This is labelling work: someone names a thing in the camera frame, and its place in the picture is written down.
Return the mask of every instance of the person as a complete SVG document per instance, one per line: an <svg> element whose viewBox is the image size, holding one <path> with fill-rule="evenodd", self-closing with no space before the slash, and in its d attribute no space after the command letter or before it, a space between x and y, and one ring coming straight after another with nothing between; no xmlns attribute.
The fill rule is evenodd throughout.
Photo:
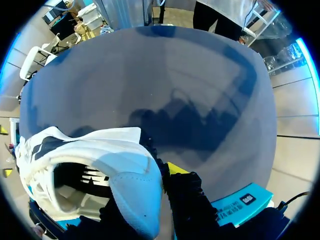
<svg viewBox="0 0 320 240"><path fill-rule="evenodd" d="M215 34L238 41L256 4L269 12L275 9L269 0L198 0L193 28L208 31L217 21Z"/></svg>

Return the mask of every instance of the desk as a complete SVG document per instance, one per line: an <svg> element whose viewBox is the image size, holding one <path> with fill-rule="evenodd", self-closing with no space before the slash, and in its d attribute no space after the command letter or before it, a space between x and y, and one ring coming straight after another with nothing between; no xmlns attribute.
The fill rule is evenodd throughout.
<svg viewBox="0 0 320 240"><path fill-rule="evenodd" d="M139 126L160 158L198 173L210 201L268 183L277 136L269 75L259 54L228 38L174 26L119 30L66 50L22 95L25 138L50 126L71 137ZM170 234L164 197L159 239Z"/></svg>

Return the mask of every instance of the yellow tag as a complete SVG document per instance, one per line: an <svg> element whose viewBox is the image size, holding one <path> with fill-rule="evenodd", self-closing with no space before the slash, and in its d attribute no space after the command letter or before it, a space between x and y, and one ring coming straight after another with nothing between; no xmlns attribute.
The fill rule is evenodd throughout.
<svg viewBox="0 0 320 240"><path fill-rule="evenodd" d="M188 174L189 173L188 171L182 169L181 167L174 165L171 162L168 162L168 166L169 166L170 174L177 174L177 173Z"/></svg>

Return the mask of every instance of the black cable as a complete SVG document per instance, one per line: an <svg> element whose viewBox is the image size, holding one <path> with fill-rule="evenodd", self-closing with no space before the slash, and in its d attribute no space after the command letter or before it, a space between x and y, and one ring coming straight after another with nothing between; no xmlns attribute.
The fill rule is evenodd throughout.
<svg viewBox="0 0 320 240"><path fill-rule="evenodd" d="M242 31L245 29L245 27L246 27L246 22L247 22L247 17L248 17L248 16L249 16L249 14L253 11L253 9L254 9L254 7L255 7L256 3L257 3L257 0L255 0L255 1L254 1L254 4L252 5L251 10L250 10L250 11L248 12L248 14L245 16Z"/></svg>
<svg viewBox="0 0 320 240"><path fill-rule="evenodd" d="M305 192L302 192L302 193L300 193L300 194L298 194L297 196L294 196L293 198L291 198L289 201L287 201L286 203L284 203L284 204L279 204L279 206L276 208L276 209L278 209L278 210L281 210L281 209L283 209L284 207L286 207L286 206L288 206L291 202L293 202L294 200L296 200L297 198L300 198L300 197L302 197L302 196L306 196L306 195L308 195L310 192L309 191L305 191Z"/></svg>

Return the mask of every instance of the hand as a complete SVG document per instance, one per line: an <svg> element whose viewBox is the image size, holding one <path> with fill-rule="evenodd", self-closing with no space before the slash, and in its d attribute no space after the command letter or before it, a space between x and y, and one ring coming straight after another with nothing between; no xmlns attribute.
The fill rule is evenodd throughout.
<svg viewBox="0 0 320 240"><path fill-rule="evenodd" d="M275 6L269 0L257 0L257 3L268 12L276 10Z"/></svg>

